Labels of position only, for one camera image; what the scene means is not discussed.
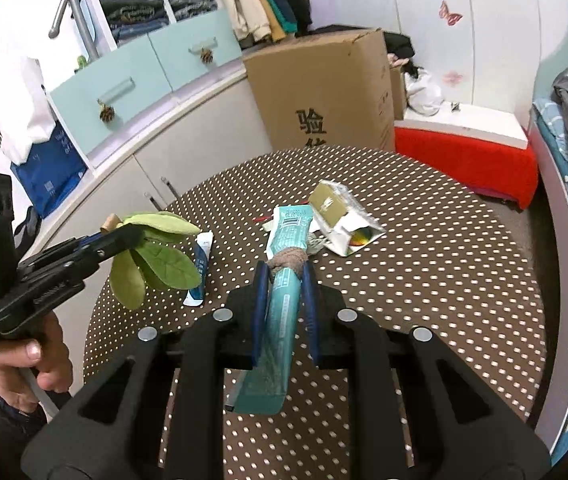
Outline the teal drawer cabinet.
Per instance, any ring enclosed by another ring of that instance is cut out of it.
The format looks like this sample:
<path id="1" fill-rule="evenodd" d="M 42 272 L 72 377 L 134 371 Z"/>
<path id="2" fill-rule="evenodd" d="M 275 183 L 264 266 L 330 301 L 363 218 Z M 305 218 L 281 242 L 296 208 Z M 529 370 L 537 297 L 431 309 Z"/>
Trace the teal drawer cabinet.
<path id="1" fill-rule="evenodd" d="M 221 73 L 241 57 L 224 9 L 140 36 L 79 70 L 50 92 L 67 132 L 90 154 L 169 93 Z"/>

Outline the red bench with white top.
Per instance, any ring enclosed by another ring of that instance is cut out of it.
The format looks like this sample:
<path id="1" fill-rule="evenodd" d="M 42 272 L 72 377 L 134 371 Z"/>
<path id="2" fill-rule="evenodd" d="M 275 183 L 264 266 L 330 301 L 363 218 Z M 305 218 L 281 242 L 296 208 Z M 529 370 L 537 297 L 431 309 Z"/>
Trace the red bench with white top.
<path id="1" fill-rule="evenodd" d="M 395 150 L 520 209 L 529 207 L 538 186 L 527 133 L 502 110 L 450 101 L 430 116 L 407 108 L 395 122 Z"/>

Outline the green artificial leaf sprig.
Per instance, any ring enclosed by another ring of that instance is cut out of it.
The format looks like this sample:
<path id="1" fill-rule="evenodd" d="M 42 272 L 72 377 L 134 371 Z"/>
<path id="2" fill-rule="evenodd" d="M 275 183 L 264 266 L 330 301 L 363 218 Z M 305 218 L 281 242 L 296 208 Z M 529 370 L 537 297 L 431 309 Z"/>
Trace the green artificial leaf sprig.
<path id="1" fill-rule="evenodd" d="M 113 257 L 110 288 L 124 308 L 142 307 L 148 287 L 189 290 L 199 285 L 195 263 L 177 247 L 188 236 L 201 233 L 198 226 L 172 212 L 157 211 L 124 219 L 110 214 L 100 232 L 106 234 L 126 224 L 140 226 L 143 238 L 133 249 Z"/>

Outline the brown polka dot tablecloth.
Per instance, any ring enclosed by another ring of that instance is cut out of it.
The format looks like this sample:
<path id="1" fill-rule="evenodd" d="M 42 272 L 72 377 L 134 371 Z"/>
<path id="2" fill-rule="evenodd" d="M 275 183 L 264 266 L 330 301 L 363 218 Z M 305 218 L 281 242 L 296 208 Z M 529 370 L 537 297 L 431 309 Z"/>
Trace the brown polka dot tablecloth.
<path id="1" fill-rule="evenodd" d="M 384 232 L 349 257 L 316 254 L 319 281 L 381 326 L 430 328 L 527 419 L 542 381 L 546 330 L 538 283 L 511 232 L 445 174 L 398 154 L 342 146 L 263 155 L 176 200 L 176 214 L 214 236 L 205 303 L 188 309 L 180 292 L 147 292 L 130 311 L 104 288 L 87 331 L 84 377 L 142 327 L 183 330 L 221 308 L 265 257 L 262 220 L 277 206 L 305 202 L 323 180 L 349 188 Z"/>

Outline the teal toothpaste tube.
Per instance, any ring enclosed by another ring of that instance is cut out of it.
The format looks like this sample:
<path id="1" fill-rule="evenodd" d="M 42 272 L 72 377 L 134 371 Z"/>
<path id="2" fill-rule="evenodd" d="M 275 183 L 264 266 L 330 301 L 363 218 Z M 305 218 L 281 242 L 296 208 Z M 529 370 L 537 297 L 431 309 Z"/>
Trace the teal toothpaste tube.
<path id="1" fill-rule="evenodd" d="M 278 206 L 267 239 L 270 288 L 261 349 L 253 370 L 237 378 L 225 408 L 236 414 L 274 415 L 285 401 L 301 294 L 308 261 L 307 241 L 313 220 L 309 205 Z"/>

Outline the blue shopping bag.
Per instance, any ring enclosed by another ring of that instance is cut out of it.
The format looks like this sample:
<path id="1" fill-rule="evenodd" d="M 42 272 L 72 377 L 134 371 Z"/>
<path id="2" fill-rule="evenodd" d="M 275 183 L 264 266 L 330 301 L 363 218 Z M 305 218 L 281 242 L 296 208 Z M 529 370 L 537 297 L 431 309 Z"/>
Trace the blue shopping bag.
<path id="1" fill-rule="evenodd" d="M 63 126 L 56 122 L 49 140 L 33 144 L 26 161 L 11 164 L 10 169 L 34 210 L 45 219 L 78 186 L 87 166 Z"/>

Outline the metal stair handrail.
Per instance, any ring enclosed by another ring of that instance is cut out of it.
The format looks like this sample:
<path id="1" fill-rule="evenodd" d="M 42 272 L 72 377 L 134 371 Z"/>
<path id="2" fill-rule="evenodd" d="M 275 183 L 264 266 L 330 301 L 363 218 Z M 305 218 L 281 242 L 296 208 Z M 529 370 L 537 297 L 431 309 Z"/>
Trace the metal stair handrail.
<path id="1" fill-rule="evenodd" d="M 59 1 L 54 19 L 52 20 L 52 26 L 50 26 L 48 31 L 48 38 L 55 39 L 59 36 L 61 22 L 63 20 L 63 15 L 66 13 L 67 6 L 70 6 L 71 18 L 74 19 L 75 27 L 78 29 L 78 34 L 80 35 L 80 39 L 84 50 L 88 55 L 88 59 L 90 62 L 96 61 L 99 58 L 99 53 L 96 49 L 93 37 L 90 34 L 90 29 L 88 28 L 86 18 L 82 11 L 80 0 Z"/>

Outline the small blue white tube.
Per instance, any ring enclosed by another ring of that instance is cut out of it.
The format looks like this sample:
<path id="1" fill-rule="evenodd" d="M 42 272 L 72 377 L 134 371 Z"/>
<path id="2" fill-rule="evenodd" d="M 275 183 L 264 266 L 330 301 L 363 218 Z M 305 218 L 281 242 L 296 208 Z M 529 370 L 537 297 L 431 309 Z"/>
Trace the small blue white tube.
<path id="1" fill-rule="evenodd" d="M 199 233 L 195 238 L 194 263 L 200 278 L 200 283 L 197 287 L 188 290 L 183 301 L 184 307 L 200 308 L 203 306 L 203 300 L 205 300 L 206 295 L 206 279 L 213 241 L 214 235 L 212 231 Z"/>

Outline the white carton with foil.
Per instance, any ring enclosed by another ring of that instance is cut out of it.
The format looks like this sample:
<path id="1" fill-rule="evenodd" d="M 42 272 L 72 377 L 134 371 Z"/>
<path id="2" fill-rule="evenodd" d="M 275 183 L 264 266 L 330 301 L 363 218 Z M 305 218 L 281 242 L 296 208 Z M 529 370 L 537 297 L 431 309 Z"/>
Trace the white carton with foil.
<path id="1" fill-rule="evenodd" d="M 310 194 L 309 205 L 325 246 L 340 257 L 349 257 L 386 233 L 340 183 L 321 180 Z"/>

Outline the large cardboard box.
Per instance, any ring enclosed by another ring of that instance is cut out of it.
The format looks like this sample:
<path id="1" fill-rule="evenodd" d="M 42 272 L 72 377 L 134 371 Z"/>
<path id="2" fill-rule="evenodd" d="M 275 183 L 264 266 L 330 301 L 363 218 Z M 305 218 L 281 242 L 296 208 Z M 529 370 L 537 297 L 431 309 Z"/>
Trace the large cardboard box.
<path id="1" fill-rule="evenodd" d="M 244 58 L 275 151 L 324 145 L 395 149 L 384 34 L 354 29 L 306 36 Z"/>

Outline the white plastic bag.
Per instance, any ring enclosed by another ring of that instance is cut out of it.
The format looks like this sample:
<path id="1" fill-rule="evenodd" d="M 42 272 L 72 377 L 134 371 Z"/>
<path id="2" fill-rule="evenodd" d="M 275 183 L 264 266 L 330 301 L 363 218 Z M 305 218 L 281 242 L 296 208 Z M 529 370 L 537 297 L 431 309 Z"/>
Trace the white plastic bag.
<path id="1" fill-rule="evenodd" d="M 415 113 L 434 116 L 439 112 L 444 94 L 428 70 L 418 68 L 413 74 L 405 73 L 404 84 L 407 106 Z"/>

